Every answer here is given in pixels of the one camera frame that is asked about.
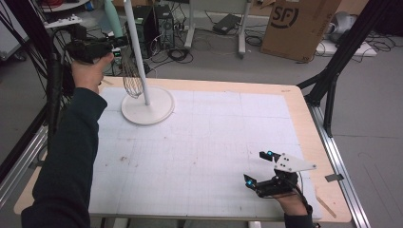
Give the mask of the aluminium rail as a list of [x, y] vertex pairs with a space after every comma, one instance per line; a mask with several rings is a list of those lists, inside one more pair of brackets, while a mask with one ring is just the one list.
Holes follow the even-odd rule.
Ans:
[[339, 153], [336, 141], [334, 140], [333, 137], [330, 137], [327, 134], [323, 126], [324, 114], [322, 113], [319, 107], [308, 105], [308, 108], [311, 112], [314, 123], [316, 124], [318, 134], [322, 140], [322, 143], [324, 145], [325, 151], [327, 153], [329, 162], [334, 170], [334, 173], [336, 175], [342, 176], [342, 178], [338, 178], [336, 182], [339, 184], [343, 197], [347, 202], [347, 206], [354, 221], [355, 227], [372, 228], [367, 218], [367, 215], [364, 211], [364, 208], [361, 205], [361, 202], [359, 200], [358, 194], [356, 193], [354, 185], [351, 181], [348, 170]]
[[28, 144], [22, 146], [22, 154], [0, 182], [0, 209], [4, 207], [10, 195], [23, 178], [33, 161], [41, 151], [47, 148], [48, 127], [41, 125], [28, 136]]

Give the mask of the person's right hand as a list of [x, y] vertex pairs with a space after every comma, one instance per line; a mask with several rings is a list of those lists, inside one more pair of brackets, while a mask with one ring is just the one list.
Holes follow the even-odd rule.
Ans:
[[279, 203], [287, 216], [306, 216], [308, 214], [305, 205], [298, 193], [291, 192], [274, 195], [273, 198]]

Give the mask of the metal whisk with green handle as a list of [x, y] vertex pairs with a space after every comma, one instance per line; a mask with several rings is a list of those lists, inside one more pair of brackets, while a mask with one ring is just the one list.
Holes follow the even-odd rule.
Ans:
[[144, 87], [137, 65], [134, 63], [134, 53], [130, 36], [128, 35], [128, 31], [123, 31], [118, 13], [115, 6], [112, 4], [112, 0], [105, 0], [105, 13], [114, 36], [125, 36], [127, 38], [127, 46], [120, 47], [123, 55], [121, 64], [124, 88], [129, 96], [138, 98], [143, 94]]

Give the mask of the black computer tower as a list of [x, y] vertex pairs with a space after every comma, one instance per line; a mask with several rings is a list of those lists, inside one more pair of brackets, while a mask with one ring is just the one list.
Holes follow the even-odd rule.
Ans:
[[158, 43], [158, 31], [154, 9], [151, 6], [136, 6], [133, 8], [141, 54], [144, 59], [150, 58]]
[[170, 49], [175, 46], [174, 22], [170, 7], [158, 5], [154, 7], [158, 30], [160, 33], [160, 45], [162, 49]]

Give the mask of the white round table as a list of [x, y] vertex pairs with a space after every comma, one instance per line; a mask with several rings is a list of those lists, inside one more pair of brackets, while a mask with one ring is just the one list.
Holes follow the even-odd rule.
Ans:
[[40, 9], [44, 12], [71, 10], [71, 9], [75, 9], [75, 8], [83, 6], [88, 1], [89, 0], [78, 0], [77, 2], [74, 2], [74, 3], [64, 2], [64, 3], [62, 3], [60, 5], [56, 5], [56, 6], [41, 5]]

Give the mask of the white floor board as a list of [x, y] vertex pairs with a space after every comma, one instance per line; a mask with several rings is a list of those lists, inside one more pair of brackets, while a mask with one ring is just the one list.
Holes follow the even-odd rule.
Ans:
[[[317, 46], [316, 54], [321, 56], [333, 56], [336, 51], [337, 47], [335, 43], [330, 40], [322, 40]], [[376, 55], [376, 51], [366, 42], [363, 42], [360, 48], [355, 52], [356, 57], [375, 57]]]

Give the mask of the white stand with round base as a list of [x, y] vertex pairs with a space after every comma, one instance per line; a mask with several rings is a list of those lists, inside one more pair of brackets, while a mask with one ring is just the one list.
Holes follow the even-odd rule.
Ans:
[[172, 114], [175, 101], [168, 90], [147, 84], [131, 0], [124, 0], [124, 7], [130, 42], [123, 60], [127, 95], [122, 101], [122, 113], [134, 124], [158, 124]]

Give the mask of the person's left hand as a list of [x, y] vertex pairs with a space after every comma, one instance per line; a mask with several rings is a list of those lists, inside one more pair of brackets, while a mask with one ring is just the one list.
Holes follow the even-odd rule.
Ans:
[[112, 53], [100, 58], [95, 64], [73, 61], [71, 64], [72, 77], [76, 87], [89, 89], [96, 94], [99, 93], [99, 84], [103, 80], [103, 70], [114, 59]]

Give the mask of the white stand leg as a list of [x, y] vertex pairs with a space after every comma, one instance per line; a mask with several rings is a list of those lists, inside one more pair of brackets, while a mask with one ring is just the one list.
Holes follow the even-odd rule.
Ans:
[[195, 23], [194, 23], [195, 2], [196, 2], [196, 0], [189, 0], [189, 7], [188, 7], [189, 27], [188, 27], [187, 34], [186, 34], [186, 40], [183, 45], [187, 49], [191, 49], [192, 41], [193, 41], [194, 33], [195, 33]]
[[242, 59], [246, 53], [245, 29], [252, 0], [245, 0], [245, 7], [240, 20], [240, 30], [238, 34], [238, 55]]

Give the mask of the power supply with green display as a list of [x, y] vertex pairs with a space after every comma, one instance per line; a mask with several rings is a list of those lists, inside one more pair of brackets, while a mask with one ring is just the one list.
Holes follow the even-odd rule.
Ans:
[[120, 64], [122, 62], [122, 51], [119, 47], [112, 49], [112, 53], [114, 54], [114, 63]]

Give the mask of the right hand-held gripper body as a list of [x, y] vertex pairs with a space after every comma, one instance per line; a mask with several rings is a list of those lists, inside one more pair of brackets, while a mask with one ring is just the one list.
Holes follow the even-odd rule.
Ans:
[[316, 168], [310, 161], [282, 153], [278, 161], [274, 162], [275, 176], [270, 180], [257, 182], [254, 191], [261, 198], [291, 193], [297, 188], [297, 172]]

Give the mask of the white grid mat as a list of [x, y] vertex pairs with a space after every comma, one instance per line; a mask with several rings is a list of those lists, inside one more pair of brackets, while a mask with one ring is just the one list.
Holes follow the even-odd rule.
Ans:
[[139, 126], [122, 114], [125, 91], [103, 91], [99, 149], [89, 211], [93, 215], [281, 219], [244, 178], [274, 177], [260, 152], [302, 155], [286, 101], [279, 95], [175, 90], [174, 112]]

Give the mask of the black flat device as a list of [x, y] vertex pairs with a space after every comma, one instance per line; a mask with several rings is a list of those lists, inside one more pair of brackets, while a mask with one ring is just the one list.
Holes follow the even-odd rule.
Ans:
[[213, 30], [218, 34], [228, 34], [238, 28], [241, 18], [235, 14], [227, 14], [213, 26]]

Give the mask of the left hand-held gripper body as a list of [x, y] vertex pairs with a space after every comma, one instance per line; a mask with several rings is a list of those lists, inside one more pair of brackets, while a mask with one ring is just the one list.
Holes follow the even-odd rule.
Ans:
[[87, 37], [86, 27], [82, 26], [83, 20], [71, 15], [68, 18], [58, 19], [54, 22], [45, 22], [46, 29], [53, 29], [53, 35], [59, 30], [64, 30], [70, 35], [70, 42], [65, 44], [64, 50], [76, 61], [93, 64], [112, 52], [114, 46], [107, 38]]

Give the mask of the black metal frame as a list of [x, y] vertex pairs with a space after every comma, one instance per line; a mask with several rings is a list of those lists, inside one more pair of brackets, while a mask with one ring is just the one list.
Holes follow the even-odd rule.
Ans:
[[369, 0], [328, 65], [316, 76], [297, 84], [300, 89], [313, 86], [312, 90], [304, 96], [305, 101], [311, 106], [319, 107], [320, 101], [326, 97], [322, 126], [330, 138], [333, 137], [332, 119], [338, 77], [378, 21], [396, 1]]
[[48, 128], [57, 128], [60, 111], [66, 106], [64, 99], [72, 97], [75, 85], [70, 69], [72, 58], [64, 50], [67, 42], [62, 32], [66, 31], [53, 35], [52, 28], [44, 27], [48, 17], [39, 6], [43, 1], [0, 0], [0, 7], [8, 7], [0, 11], [0, 21], [27, 52], [38, 75], [47, 80], [44, 90]]

